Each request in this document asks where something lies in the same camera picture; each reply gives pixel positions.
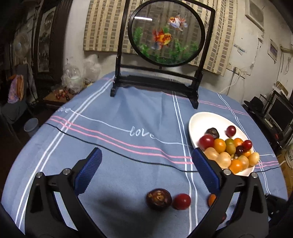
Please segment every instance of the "pink stripe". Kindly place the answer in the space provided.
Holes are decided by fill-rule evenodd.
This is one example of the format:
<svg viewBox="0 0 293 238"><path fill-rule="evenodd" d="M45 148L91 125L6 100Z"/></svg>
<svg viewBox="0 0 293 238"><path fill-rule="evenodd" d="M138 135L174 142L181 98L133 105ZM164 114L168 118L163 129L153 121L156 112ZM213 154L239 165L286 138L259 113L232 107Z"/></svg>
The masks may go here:
<svg viewBox="0 0 293 238"><path fill-rule="evenodd" d="M275 162L279 162L279 161L262 162L262 163L258 163L258 164L269 164L269 163L275 163Z"/></svg>
<svg viewBox="0 0 293 238"><path fill-rule="evenodd" d="M160 148L156 148L156 147L139 146L139 145L128 144L128 143L125 143L125 142L123 142L123 141L121 141L121 140L118 140L118 139L115 139L115 138L113 138L113 137L110 137L110 136L108 136L108 135L106 135L106 134L103 134L102 132L99 132L99 131L96 131L96 130L90 130L90 129L87 129L87 128L85 128L85 127L79 126L79 125L77 125L77 124L71 123L71 122L67 121L66 119L64 119L64 118L62 118L62 117L59 117L59 116L52 116L52 117L56 117L56 118L58 118L58 119L61 119L61 120L65 121L65 122L67 122L68 124L71 124L71 125L73 125L73 126L79 127L79 128L84 129L84 130L86 130L86 131L90 131L90 132L98 133L98 134L103 135L103 136L105 136L105 137L107 137L107 138L109 138L109 139L112 139L112 140L117 141L117 142L119 142L119 143L121 143L121 144L124 144L124 145L128 145L128 146L130 146L130 147L139 148L139 149L154 149L154 150L159 150L159 151L161 151L163 154L165 154L166 156L168 156L168 157L170 157L170 158L175 158L175 159L191 159L191 157L189 157L189 156L174 156L174 155L168 155L168 154L166 154L163 150L161 150Z"/></svg>
<svg viewBox="0 0 293 238"><path fill-rule="evenodd" d="M179 98L182 98L182 99L188 100L188 98L185 98L185 97L181 97L181 96L176 96L176 97L179 97ZM227 109L227 110L230 110L230 109L229 109L228 107L226 107L226 106L219 105L219 104L215 104L215 103L212 103L212 102L203 101L203 100L198 100L198 102L203 103L203 104L208 104L208 105L211 105L211 106L215 106L215 107L218 107L218 108L221 108L221 109ZM241 111L237 111L237 110L234 110L234 109L232 109L232 111L235 112L235 113L238 113L238 114L244 115L244 116L248 116L248 114L246 114L246 113L244 113L244 112L241 112Z"/></svg>
<svg viewBox="0 0 293 238"><path fill-rule="evenodd" d="M209 102L209 101L203 101L203 100L198 100L198 101L201 102L201 103L210 103L210 104L213 104L213 105L215 105L215 106L221 106L221 107L224 107L224 108L226 108L226 109L230 109L230 108L228 108L228 107L226 107L226 106L224 106L224 105L219 105L219 104L212 103L212 102ZM232 109L232 111L234 111L234 112L238 112L238 113L240 113L240 114L247 115L245 112L237 111L237 110L234 110L234 109Z"/></svg>
<svg viewBox="0 0 293 238"><path fill-rule="evenodd" d="M259 166L259 167L255 167L255 168L260 169L260 168L264 168L264 167L267 167L267 166L273 166L273 165L280 165L280 164L279 163L277 163L277 164L268 164L268 165Z"/></svg>
<svg viewBox="0 0 293 238"><path fill-rule="evenodd" d="M63 125L64 127L68 128L68 129L70 129L70 130L76 131L76 132L78 132L78 133L80 133L80 134L87 135L87 136L94 137L94 138L98 138L98 139L103 140L103 141L105 141L105 142L107 142L107 143L109 143L109 144L112 144L112 145L117 146L117 147L119 147L119 148L121 148L121 149L123 149L123 150L129 151L129 152L132 152L132 153L135 153L135 154L164 157L164 158L166 158L167 160L169 160L170 162L172 162L172 163L174 163L174 164L193 164L192 162L179 162L179 161L173 161L173 160L170 160L168 157L166 157L166 156L164 156L164 155L162 155L162 154L145 153L145 152L138 152L138 151L134 151L134 150L131 150L131 149L127 149L127 148L124 148L124 147L122 147L122 146L120 146L120 145L117 145L117 144L115 144L115 143L113 143L113 142L111 142L111 141L108 141L108 140L106 140L106 139L103 139L103 138L101 138L101 137L99 137L99 136L91 135L91 134L87 134L87 133L84 133L84 132L82 132L82 131L79 131L79 130L73 129L73 128L71 128L71 127L69 127L69 126L63 124L62 122L60 122L60 121L58 121L58 120L55 120L55 119L52 119L52 118L49 118L49 120L55 121L55 122L57 122L57 123L60 123L60 124Z"/></svg>

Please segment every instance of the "goldfish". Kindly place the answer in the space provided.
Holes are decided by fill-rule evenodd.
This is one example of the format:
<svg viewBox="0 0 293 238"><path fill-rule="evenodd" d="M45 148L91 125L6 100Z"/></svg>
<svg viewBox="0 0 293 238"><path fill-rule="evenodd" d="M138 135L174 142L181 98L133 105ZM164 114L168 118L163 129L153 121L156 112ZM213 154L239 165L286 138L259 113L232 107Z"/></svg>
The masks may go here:
<svg viewBox="0 0 293 238"><path fill-rule="evenodd" d="M172 37L170 33L164 33L161 29L159 32L153 30L154 45L151 47L153 50L160 50L164 45L168 46Z"/></svg>
<svg viewBox="0 0 293 238"><path fill-rule="evenodd" d="M183 31L182 27L188 27L185 18L180 17L180 15L170 17L168 24L180 31Z"/></svg>

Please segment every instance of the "electrical outlet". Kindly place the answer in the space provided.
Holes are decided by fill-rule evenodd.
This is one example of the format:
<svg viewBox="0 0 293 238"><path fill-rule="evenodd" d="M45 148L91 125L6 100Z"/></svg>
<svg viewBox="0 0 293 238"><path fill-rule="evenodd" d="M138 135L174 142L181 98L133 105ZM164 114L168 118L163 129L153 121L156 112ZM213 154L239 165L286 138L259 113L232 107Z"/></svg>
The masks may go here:
<svg viewBox="0 0 293 238"><path fill-rule="evenodd" d="M227 69L232 71L233 65L231 63L228 63Z"/></svg>
<svg viewBox="0 0 293 238"><path fill-rule="evenodd" d="M240 76L243 77L243 78L245 78L246 77L246 72L241 72L240 73Z"/></svg>
<svg viewBox="0 0 293 238"><path fill-rule="evenodd" d="M240 70L240 69L238 69L238 68L236 68L236 72L235 72L235 74L238 74L238 75L240 75L240 73L241 73L241 70Z"/></svg>

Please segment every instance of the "computer monitor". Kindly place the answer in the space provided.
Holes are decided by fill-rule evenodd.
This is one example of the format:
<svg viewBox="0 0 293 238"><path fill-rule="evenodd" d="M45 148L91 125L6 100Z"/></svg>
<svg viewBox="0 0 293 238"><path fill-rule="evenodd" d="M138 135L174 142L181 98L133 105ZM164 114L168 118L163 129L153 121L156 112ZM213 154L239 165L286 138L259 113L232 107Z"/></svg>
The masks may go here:
<svg viewBox="0 0 293 238"><path fill-rule="evenodd" d="M285 131L293 120L293 112L279 98L276 98L268 114L282 131Z"/></svg>

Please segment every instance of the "tablecloth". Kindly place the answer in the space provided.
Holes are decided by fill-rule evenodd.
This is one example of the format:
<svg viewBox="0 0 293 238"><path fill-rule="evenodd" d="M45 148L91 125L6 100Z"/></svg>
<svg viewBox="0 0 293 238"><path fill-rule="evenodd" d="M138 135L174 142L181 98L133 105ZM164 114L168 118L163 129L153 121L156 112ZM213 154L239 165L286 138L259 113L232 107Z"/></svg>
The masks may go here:
<svg viewBox="0 0 293 238"><path fill-rule="evenodd" d="M59 108L47 121L62 131L94 142L131 158L159 162L181 170L196 171L191 161L188 133L190 117L202 111L224 116L252 140L261 155L255 171L278 167L266 138L235 100L199 88L199 106L176 93L118 88L110 97L114 73L104 76ZM64 135L44 124L25 145L8 175L2 204L24 232L25 208L34 176L58 174L86 158L94 145ZM107 237L187 237L208 210L208 189L199 173L180 172L162 165L135 162L101 148L103 161L79 199ZM258 173L264 193L287 198L281 169ZM172 196L187 193L191 206L156 212L145 204L145 195L155 188ZM75 228L59 193L55 193L66 224ZM238 194L227 210L232 215Z"/></svg>

